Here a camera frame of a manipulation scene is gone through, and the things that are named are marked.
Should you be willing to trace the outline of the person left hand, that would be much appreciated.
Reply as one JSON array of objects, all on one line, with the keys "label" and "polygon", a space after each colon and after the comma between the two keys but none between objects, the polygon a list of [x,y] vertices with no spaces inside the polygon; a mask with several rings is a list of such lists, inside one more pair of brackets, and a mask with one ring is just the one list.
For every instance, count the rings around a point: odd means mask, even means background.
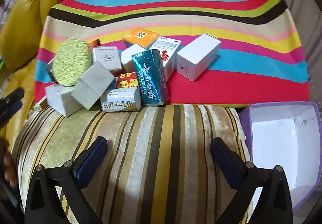
[{"label": "person left hand", "polygon": [[4,148],[3,155],[3,164],[4,164],[4,177],[5,180],[10,184],[10,186],[14,189],[18,186],[18,177],[16,174],[16,166],[12,160],[12,155],[8,152],[7,148],[9,143],[6,139],[1,137],[1,146]]}]

